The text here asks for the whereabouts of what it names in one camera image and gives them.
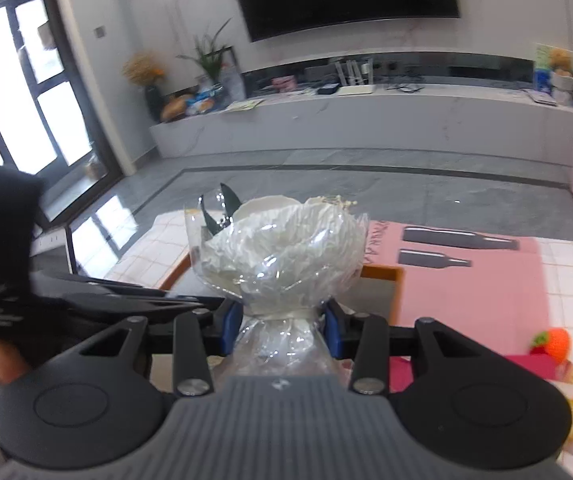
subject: black floor border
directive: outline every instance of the black floor border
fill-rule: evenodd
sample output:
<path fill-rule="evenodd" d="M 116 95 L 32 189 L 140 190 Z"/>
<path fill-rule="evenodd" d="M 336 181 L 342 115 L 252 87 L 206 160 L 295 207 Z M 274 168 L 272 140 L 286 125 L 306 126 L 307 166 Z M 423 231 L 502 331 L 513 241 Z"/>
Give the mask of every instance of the black floor border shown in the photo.
<path fill-rule="evenodd" d="M 149 205 L 162 191 L 167 189 L 184 173 L 201 173 L 215 171 L 370 171 L 374 173 L 405 173 L 424 174 L 430 176 L 450 176 L 460 178 L 475 178 L 477 180 L 492 180 L 495 182 L 509 182 L 512 184 L 527 184 L 529 186 L 548 187 L 551 189 L 563 189 L 570 192 L 569 185 L 564 182 L 553 180 L 542 180 L 539 178 L 529 178 L 525 176 L 501 175 L 496 173 L 479 173 L 476 171 L 461 170 L 440 170 L 439 168 L 412 168 L 407 166 L 365 166 L 360 164 L 250 164 L 246 166 L 204 166 L 196 168 L 184 168 L 178 174 L 169 179 L 155 193 L 148 197 L 139 207 L 133 211 L 133 215 L 140 212 Z"/>

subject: pink placemat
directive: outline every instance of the pink placemat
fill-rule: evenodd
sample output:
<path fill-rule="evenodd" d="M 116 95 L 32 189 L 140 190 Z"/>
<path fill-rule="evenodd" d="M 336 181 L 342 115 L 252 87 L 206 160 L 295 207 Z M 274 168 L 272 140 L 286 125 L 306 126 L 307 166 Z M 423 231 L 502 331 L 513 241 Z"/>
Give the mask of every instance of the pink placemat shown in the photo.
<path fill-rule="evenodd" d="M 396 322 L 412 326 L 430 316 L 503 355 L 525 354 L 533 337 L 549 327 L 549 307 L 537 242 L 519 250 L 474 250 L 402 240 L 405 224 L 371 222 L 365 263 L 403 267 Z M 430 269 L 400 265 L 400 249 L 431 251 L 471 260 L 471 267 Z"/>

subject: screw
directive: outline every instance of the screw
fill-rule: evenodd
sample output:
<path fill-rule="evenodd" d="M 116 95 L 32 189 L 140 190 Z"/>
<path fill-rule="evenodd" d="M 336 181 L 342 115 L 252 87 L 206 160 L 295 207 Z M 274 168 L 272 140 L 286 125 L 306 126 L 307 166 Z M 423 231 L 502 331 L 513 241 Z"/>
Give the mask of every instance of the screw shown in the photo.
<path fill-rule="evenodd" d="M 185 379 L 178 384 L 178 391 L 186 397 L 199 397 L 208 392 L 211 387 L 201 379 Z"/>
<path fill-rule="evenodd" d="M 362 395 L 377 395 L 384 390 L 384 383 L 374 377 L 364 377 L 353 383 L 353 389 Z"/>

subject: door frame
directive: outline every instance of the door frame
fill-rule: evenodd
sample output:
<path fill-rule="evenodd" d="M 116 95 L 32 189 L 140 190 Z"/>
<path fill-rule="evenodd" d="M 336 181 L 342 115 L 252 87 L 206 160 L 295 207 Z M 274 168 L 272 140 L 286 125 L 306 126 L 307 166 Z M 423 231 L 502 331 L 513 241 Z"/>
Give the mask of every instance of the door frame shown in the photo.
<path fill-rule="evenodd" d="M 124 174 L 122 173 L 122 169 L 119 166 L 118 160 L 114 155 L 114 152 L 106 138 L 106 134 L 102 128 L 102 124 L 98 118 L 98 115 L 95 111 L 95 108 L 90 101 L 89 94 L 86 90 L 86 86 L 82 80 L 82 76 L 80 75 L 80 71 L 78 69 L 76 60 L 73 56 L 73 51 L 71 50 L 71 43 L 69 41 L 66 29 L 64 28 L 64 22 L 62 20 L 62 16 L 60 13 L 60 8 L 58 6 L 57 0 L 44 0 L 44 6 L 46 8 L 46 15 L 49 20 L 49 27 L 51 33 L 54 37 L 55 44 L 57 45 L 58 53 L 60 56 L 60 60 L 62 61 L 62 66 L 64 70 L 62 73 L 65 73 L 65 79 L 69 81 L 71 84 L 71 89 L 73 89 L 73 94 L 78 101 L 78 105 L 80 106 L 80 110 L 82 112 L 82 116 L 84 118 L 84 123 L 87 127 L 87 132 L 89 134 L 89 140 L 92 142 L 93 149 L 98 153 L 98 156 L 105 166 L 107 174 L 99 181 L 97 181 L 93 186 L 91 186 L 86 192 L 80 195 L 76 200 L 74 200 L 71 205 L 69 205 L 64 211 L 62 211 L 56 218 L 49 222 L 49 227 L 59 226 L 62 224 L 67 224 L 73 218 L 79 215 L 85 208 L 90 206 L 95 200 L 102 195 L 105 191 L 107 191 L 110 187 L 112 187 L 116 182 L 118 182 Z M 13 14 L 13 18 L 15 19 L 15 12 L 8 12 L 8 14 Z M 25 72 L 25 63 L 28 63 L 28 59 L 26 53 L 23 53 L 20 56 L 20 63 L 22 64 L 22 70 Z M 30 74 L 33 76 L 34 80 L 34 73 L 32 71 L 31 66 L 27 66 Z M 44 83 L 51 81 L 50 79 L 37 84 L 36 87 L 43 85 Z M 29 84 L 29 89 L 31 90 L 31 94 L 33 95 L 34 92 L 30 86 L 29 79 L 27 79 L 27 83 Z M 42 118 L 41 109 L 38 106 L 38 113 Z M 45 128 L 48 128 L 48 124 L 46 121 L 42 121 L 45 124 Z M 48 130 L 48 135 L 51 140 L 52 134 L 50 129 Z M 7 160 L 12 160 L 10 156 L 9 150 L 6 148 L 6 144 L 4 143 L 4 139 L 2 138 L 2 134 L 0 133 L 0 153 L 2 157 L 5 159 L 5 164 L 7 164 Z M 80 160 L 76 161 L 74 164 L 69 166 L 70 170 L 74 169 L 79 164 L 83 163 L 84 157 Z"/>

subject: green plant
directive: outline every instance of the green plant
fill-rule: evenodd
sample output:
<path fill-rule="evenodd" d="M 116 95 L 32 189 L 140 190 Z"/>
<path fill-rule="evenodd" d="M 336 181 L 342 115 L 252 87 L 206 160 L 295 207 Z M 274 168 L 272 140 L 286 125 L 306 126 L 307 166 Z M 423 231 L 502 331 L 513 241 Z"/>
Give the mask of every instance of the green plant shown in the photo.
<path fill-rule="evenodd" d="M 180 59 L 189 59 L 194 63 L 198 64 L 206 75 L 211 78 L 211 81 L 217 83 L 220 78 L 220 70 L 222 70 L 222 58 L 224 56 L 225 46 L 217 47 L 215 42 L 220 32 L 226 25 L 231 21 L 229 18 L 224 22 L 224 24 L 215 32 L 215 35 L 211 38 L 208 34 L 205 34 L 201 40 L 195 37 L 196 42 L 196 53 L 197 57 L 185 56 L 180 54 Z"/>

